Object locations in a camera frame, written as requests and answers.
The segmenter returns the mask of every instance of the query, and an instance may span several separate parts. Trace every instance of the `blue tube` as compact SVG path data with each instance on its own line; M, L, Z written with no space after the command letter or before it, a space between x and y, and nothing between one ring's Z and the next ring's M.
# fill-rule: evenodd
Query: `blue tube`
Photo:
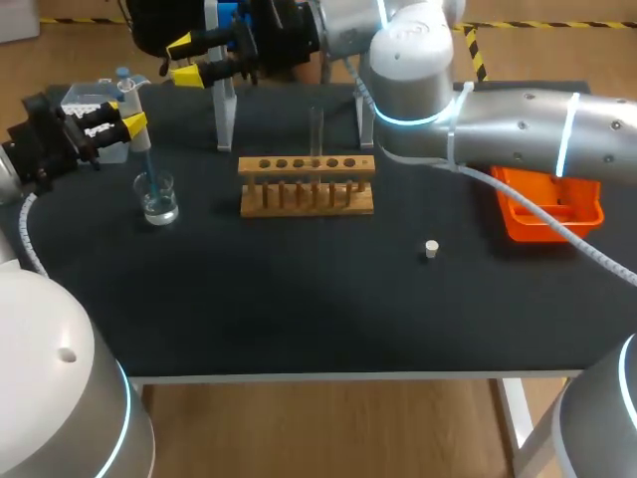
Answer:
M152 165L152 160L150 159L150 149L143 152L143 168L146 173L146 177L148 178L148 184L150 185L150 194L152 194L153 198L158 198L159 182L157 180L155 168Z
M227 28L232 24L232 14L235 13L237 7L237 2L219 3L219 5L217 5L220 27Z

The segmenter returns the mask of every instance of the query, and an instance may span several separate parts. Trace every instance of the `water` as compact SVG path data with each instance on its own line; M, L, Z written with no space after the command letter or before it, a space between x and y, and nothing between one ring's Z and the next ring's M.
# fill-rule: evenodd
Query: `water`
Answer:
M146 220L155 226L170 224L179 216L179 206L172 191L160 191L159 195L148 193L142 199Z

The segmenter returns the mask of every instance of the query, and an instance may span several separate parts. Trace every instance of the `wooden peg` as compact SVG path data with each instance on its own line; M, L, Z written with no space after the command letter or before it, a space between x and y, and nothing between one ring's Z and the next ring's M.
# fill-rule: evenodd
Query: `wooden peg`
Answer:
M268 183L264 182L261 186L261 193L263 196L263 208L268 209Z
M329 183L329 207L336 205L336 184L334 181Z
M319 207L319 184L312 181L312 207Z
M347 181L346 187L345 187L345 206L349 206L349 204L351 204L351 185L352 185L353 181L351 179L349 179Z
M279 181L279 207L286 207L286 182Z
M297 181L297 207L301 206L301 201L303 200L303 183Z
M255 196L255 193L256 193L255 176L253 174L250 174L248 176L248 192L250 193L251 197Z

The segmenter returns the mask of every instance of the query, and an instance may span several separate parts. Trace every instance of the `white cap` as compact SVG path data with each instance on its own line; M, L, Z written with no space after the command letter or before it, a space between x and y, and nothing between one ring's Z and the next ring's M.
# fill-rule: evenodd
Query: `white cap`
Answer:
M433 259L438 254L438 249L440 249L440 245L436 241L427 241L425 243L425 255L427 259Z
M454 58L451 30L440 6L418 3L396 13L369 48L371 69L382 78L417 82L445 71Z

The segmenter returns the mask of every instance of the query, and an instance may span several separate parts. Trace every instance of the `wooden floor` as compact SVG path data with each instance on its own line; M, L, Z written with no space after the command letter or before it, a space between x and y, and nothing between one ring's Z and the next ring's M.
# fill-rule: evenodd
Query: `wooden floor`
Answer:
M635 21L634 0L469 0L466 21ZM43 17L117 17L114 0L42 0ZM475 80L457 34L455 76ZM480 30L491 80L587 80L637 98L637 32ZM47 25L37 40L0 45L0 140L24 119L20 99L48 84L111 77L127 65L156 79L125 27ZM348 81L336 66L332 79ZM561 380L526 380L534 420ZM491 385L477 381L155 387L157 478L511 476ZM551 466L545 478L559 476Z

